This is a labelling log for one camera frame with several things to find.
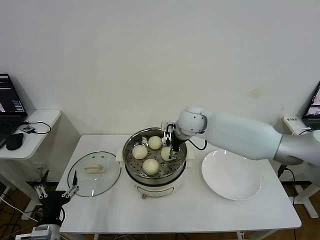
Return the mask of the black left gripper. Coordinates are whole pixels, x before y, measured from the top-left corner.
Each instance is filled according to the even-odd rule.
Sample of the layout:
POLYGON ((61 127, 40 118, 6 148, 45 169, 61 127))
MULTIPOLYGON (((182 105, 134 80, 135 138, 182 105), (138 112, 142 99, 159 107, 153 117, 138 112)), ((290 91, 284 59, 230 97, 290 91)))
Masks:
POLYGON ((70 202, 71 197, 79 190, 77 171, 74 171, 72 185, 66 191, 58 190, 46 193, 47 178, 49 170, 45 172, 40 182, 34 186, 37 192, 40 203, 42 204, 43 216, 38 221, 37 225, 62 225, 64 218, 60 220, 60 214, 63 205, 70 202))

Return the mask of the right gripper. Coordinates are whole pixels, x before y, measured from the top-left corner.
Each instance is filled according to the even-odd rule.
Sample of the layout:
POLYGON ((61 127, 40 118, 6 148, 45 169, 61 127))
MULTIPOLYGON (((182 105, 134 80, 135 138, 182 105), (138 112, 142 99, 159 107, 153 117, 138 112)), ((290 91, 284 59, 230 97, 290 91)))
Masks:
POLYGON ((178 156, 178 151, 175 151, 174 148, 179 148, 181 141, 180 139, 176 136, 176 125, 175 124, 171 124, 170 125, 170 132, 169 131, 165 131, 164 132, 164 143, 167 147, 170 147, 170 151, 169 151, 169 160, 176 160, 177 156, 178 156))

